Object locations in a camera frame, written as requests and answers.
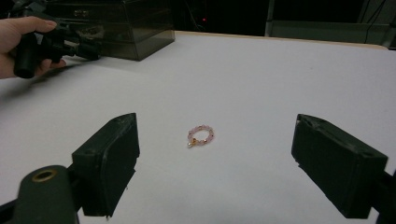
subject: white tabletop surface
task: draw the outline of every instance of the white tabletop surface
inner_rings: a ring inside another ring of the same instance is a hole
[[[396,169],[396,53],[288,40],[177,35],[142,62],[103,58],[0,81],[0,203],[106,122],[137,114],[141,156],[114,216],[134,224],[347,220],[291,156],[297,114],[326,119]],[[215,139],[187,148],[194,126]]]

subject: dark background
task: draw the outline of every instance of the dark background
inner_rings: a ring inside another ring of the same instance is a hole
[[[170,0],[175,28],[183,31],[264,35],[269,0]],[[0,13],[13,5],[0,0]],[[279,21],[357,22],[363,0],[276,0]]]

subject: hand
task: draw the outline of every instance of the hand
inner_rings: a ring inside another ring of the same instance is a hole
[[[0,78],[15,77],[14,59],[9,53],[15,49],[24,34],[38,31],[49,32],[56,27],[56,22],[45,21],[37,17],[24,17],[17,19],[0,20]],[[35,70],[36,76],[41,76],[48,72],[50,68],[60,68],[66,66],[66,62],[61,60],[53,63],[50,59],[45,59]]]

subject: beaded bracelet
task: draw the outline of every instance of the beaded bracelet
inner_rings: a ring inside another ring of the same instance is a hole
[[[205,140],[197,140],[193,136],[195,133],[198,133],[200,131],[208,131],[209,136]],[[209,127],[207,125],[197,126],[193,129],[191,129],[191,131],[189,131],[189,135],[187,136],[187,138],[189,139],[189,143],[187,144],[187,146],[188,147],[203,146],[203,145],[211,142],[214,137],[215,137],[215,133],[213,132],[213,129],[211,127]]]

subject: finger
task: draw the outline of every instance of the finger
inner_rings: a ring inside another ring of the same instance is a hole
[[[52,63],[51,59],[45,59],[43,60],[37,67],[37,69],[35,70],[35,75],[36,76],[42,76],[44,75],[46,72],[48,72],[50,70],[50,65]]]
[[[64,60],[60,60],[58,63],[52,63],[50,65],[50,68],[61,68],[65,66],[66,66],[66,62]]]
[[[49,32],[56,27],[55,21],[45,21],[37,17],[23,17],[17,19],[6,19],[5,22],[13,26],[13,28],[21,35],[38,32]]]
[[[0,54],[0,79],[15,77],[14,60],[9,55]]]

